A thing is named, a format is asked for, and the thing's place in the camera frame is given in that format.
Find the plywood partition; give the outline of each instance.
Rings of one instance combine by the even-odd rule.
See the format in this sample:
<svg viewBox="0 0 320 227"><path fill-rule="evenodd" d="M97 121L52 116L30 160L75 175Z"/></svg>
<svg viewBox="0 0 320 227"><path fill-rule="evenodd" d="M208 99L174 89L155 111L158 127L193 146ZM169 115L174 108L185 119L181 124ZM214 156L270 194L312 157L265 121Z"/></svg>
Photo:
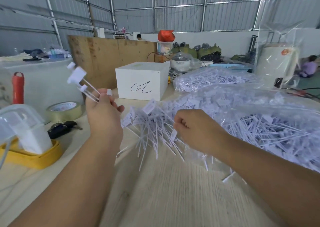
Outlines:
<svg viewBox="0 0 320 227"><path fill-rule="evenodd" d="M96 88L117 87L115 68L133 62L147 62L157 51L157 43L136 40L68 35L74 62L86 72L86 80ZM154 54L148 58L154 62Z"/></svg>

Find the wooden table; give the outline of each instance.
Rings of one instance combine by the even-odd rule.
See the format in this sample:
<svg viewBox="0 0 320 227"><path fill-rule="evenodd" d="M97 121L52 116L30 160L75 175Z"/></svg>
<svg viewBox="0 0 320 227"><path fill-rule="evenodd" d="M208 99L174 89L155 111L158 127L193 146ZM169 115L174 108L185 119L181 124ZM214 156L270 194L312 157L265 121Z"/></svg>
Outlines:
<svg viewBox="0 0 320 227"><path fill-rule="evenodd" d="M169 86L164 99L174 98ZM147 101L117 99L119 105L144 106ZM5 164L0 171L0 227L9 225L59 174L90 134L86 116L76 120L82 131L73 130L59 138L64 155L44 170ZM124 129L121 149L135 145L137 136ZM175 227L270 227L284 226L241 177L226 183L228 168L213 171L186 163L166 147L159 158L147 149L141 171L141 157L134 148L124 152L115 164L114 184L100 226Z"/></svg>

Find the person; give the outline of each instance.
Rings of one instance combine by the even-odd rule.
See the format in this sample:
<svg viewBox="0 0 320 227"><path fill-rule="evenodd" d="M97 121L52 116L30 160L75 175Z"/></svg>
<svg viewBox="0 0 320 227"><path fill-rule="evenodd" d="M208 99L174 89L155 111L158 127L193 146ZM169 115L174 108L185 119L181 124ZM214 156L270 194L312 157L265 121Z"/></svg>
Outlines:
<svg viewBox="0 0 320 227"><path fill-rule="evenodd" d="M301 72L299 73L300 77L312 77L315 71L317 70L317 63L315 63L315 60L317 59L316 55L310 55L308 60L309 62L306 62L301 67Z"/></svg>
<svg viewBox="0 0 320 227"><path fill-rule="evenodd" d="M138 39L138 40L142 40L141 34L137 34L137 39Z"/></svg>
<svg viewBox="0 0 320 227"><path fill-rule="evenodd" d="M99 89L86 100L90 137L9 226L98 226L123 137L123 106ZM202 110L179 110L174 128L190 147L234 169L290 226L320 226L320 174L228 134Z"/></svg>

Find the black hair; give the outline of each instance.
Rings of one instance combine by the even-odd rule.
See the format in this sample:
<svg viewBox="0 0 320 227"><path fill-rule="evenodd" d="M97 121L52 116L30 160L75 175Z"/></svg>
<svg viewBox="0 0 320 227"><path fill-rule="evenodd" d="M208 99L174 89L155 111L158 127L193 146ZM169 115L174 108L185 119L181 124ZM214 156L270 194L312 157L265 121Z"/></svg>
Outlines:
<svg viewBox="0 0 320 227"><path fill-rule="evenodd" d="M317 59L316 55L310 55L309 56L309 62L315 61Z"/></svg>

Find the green floor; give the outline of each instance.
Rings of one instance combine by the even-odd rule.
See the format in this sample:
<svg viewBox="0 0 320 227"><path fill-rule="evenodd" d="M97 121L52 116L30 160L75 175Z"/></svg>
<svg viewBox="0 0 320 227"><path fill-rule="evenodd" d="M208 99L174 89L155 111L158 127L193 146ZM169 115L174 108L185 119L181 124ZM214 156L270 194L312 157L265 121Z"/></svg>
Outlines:
<svg viewBox="0 0 320 227"><path fill-rule="evenodd" d="M310 87L320 87L320 71L316 72L313 77L310 78L300 78L298 88L310 88ZM320 94L320 90L308 90L308 93L317 95Z"/></svg>

